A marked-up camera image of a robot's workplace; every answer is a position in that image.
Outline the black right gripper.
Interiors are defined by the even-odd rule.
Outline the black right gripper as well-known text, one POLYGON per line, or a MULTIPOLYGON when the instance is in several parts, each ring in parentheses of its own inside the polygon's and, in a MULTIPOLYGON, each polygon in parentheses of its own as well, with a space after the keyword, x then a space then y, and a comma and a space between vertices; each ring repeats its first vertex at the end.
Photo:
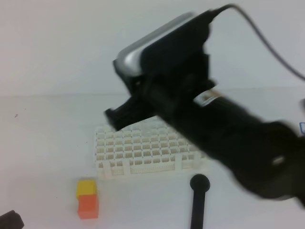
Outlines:
POLYGON ((193 102, 202 91, 214 87, 206 71, 187 71, 131 77, 118 73, 131 96, 116 109, 104 113, 108 123, 121 130, 153 116, 159 116, 179 131, 191 128, 215 131, 217 125, 193 102))

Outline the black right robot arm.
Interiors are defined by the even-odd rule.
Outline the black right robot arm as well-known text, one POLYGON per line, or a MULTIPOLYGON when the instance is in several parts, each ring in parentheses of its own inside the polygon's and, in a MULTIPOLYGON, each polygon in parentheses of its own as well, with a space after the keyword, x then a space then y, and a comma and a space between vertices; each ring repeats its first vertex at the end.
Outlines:
POLYGON ((305 201, 305 139, 281 122, 263 122, 231 100, 196 97, 214 87, 207 73, 119 77, 130 99, 105 114, 114 129, 158 116, 230 170, 246 190, 305 201))

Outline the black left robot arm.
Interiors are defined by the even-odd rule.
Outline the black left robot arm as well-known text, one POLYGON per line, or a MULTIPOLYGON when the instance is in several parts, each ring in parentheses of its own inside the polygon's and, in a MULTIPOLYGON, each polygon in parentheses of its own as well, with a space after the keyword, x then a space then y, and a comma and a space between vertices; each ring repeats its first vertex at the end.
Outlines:
POLYGON ((0 229, 23 229, 24 223, 20 215, 11 210, 0 216, 0 229))

